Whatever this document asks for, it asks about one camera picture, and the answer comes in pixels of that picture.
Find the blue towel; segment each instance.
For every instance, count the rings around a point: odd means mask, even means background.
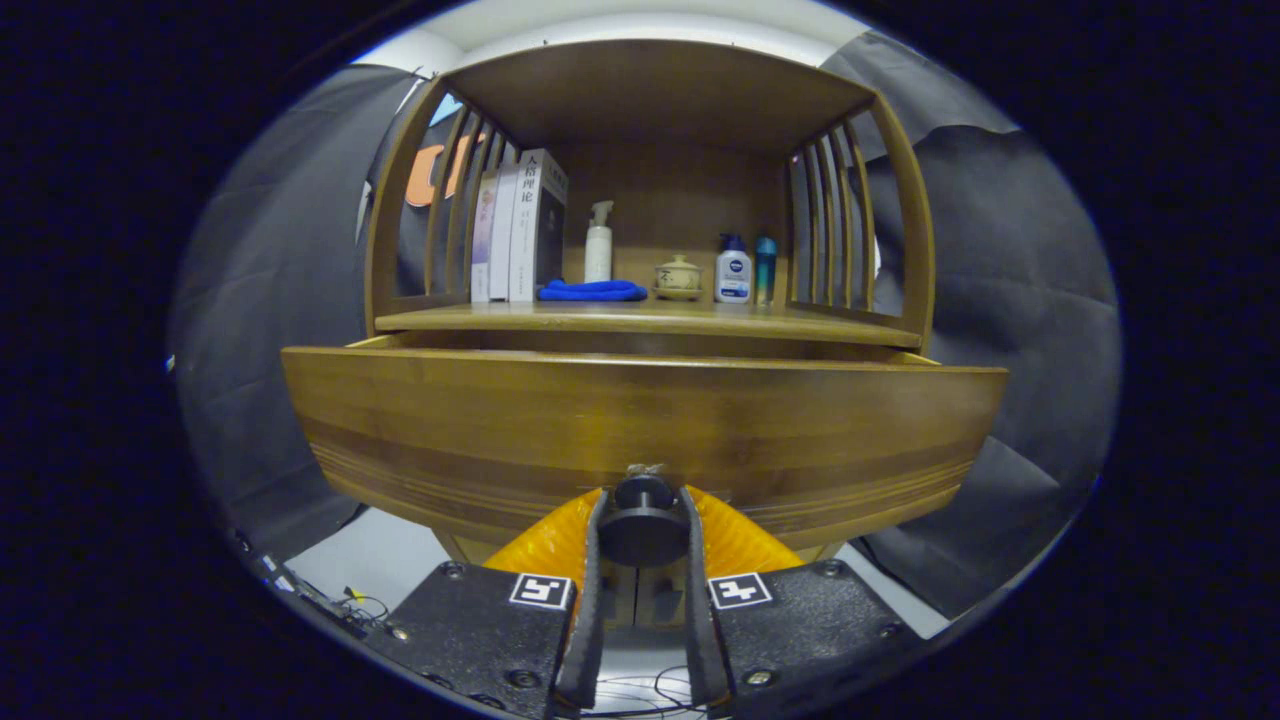
[[[566,284],[564,281],[552,281],[550,284],[538,291],[538,300],[617,302],[620,300],[644,300],[645,297],[649,297],[649,292],[630,281],[604,281],[582,284]]]

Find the open drawer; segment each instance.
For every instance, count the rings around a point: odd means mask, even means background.
[[[492,544],[637,462],[792,548],[842,542],[946,505],[1007,378],[874,346],[673,337],[406,332],[282,357],[335,489]]]

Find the white book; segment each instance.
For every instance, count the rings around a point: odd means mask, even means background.
[[[493,233],[489,236],[489,300],[507,300],[507,275],[511,272],[511,220],[516,206],[516,183],[520,167],[503,165],[498,170],[498,197],[493,206]]]
[[[471,234],[471,302],[489,302],[489,241],[498,199],[498,170],[480,176],[475,232]]]
[[[568,178],[545,149],[520,158],[511,231],[512,302],[532,302],[538,288],[561,277]]]

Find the jar lid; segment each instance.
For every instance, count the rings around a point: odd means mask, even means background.
[[[672,255],[671,258],[672,258],[671,260],[663,263],[662,265],[658,265],[658,269],[660,270],[660,269],[666,268],[668,270],[698,270],[698,272],[701,272],[701,268],[699,268],[698,265],[694,265],[692,263],[686,261],[685,260],[686,256],[682,255],[682,254],[680,254],[680,252]]]

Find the white wall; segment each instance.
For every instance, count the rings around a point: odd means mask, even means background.
[[[845,38],[845,42],[854,36]],[[666,38],[735,44],[806,65],[822,64],[838,45],[764,24],[687,13],[627,13],[576,19],[502,37],[466,51],[457,67],[470,65],[544,44],[586,40]]]
[[[504,37],[572,20],[626,14],[691,14],[745,20],[842,45],[861,23],[813,0],[476,0],[425,27],[463,51]]]
[[[421,74],[562,42],[671,38],[735,44],[818,65],[867,31],[812,0],[475,0],[357,59]]]
[[[461,58],[461,47],[430,29],[417,26],[392,37],[352,61],[390,65],[408,72],[421,68],[419,74],[431,77],[431,73],[453,69]]]

